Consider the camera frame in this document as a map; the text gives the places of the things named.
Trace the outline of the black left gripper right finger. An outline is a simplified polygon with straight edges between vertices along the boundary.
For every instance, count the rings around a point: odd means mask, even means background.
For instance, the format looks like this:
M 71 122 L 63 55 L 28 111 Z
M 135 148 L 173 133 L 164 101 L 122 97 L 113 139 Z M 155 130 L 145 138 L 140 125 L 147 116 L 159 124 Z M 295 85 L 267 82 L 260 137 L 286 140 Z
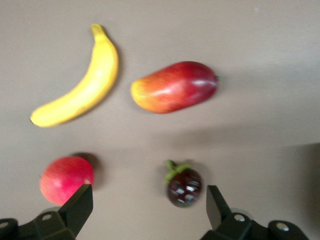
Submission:
M 212 227 L 202 236 L 203 240 L 308 240 L 295 224 L 273 220 L 267 227 L 241 212 L 232 212 L 219 188 L 208 185 L 206 213 Z

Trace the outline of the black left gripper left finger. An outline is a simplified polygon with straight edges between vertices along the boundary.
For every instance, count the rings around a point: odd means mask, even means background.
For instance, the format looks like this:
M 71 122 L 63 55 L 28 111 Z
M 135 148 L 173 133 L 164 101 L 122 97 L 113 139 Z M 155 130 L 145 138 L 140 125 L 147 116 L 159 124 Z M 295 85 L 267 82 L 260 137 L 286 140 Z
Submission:
M 82 185 L 58 210 L 46 210 L 19 225 L 14 218 L 0 220 L 2 240 L 75 240 L 93 211 L 93 188 Z

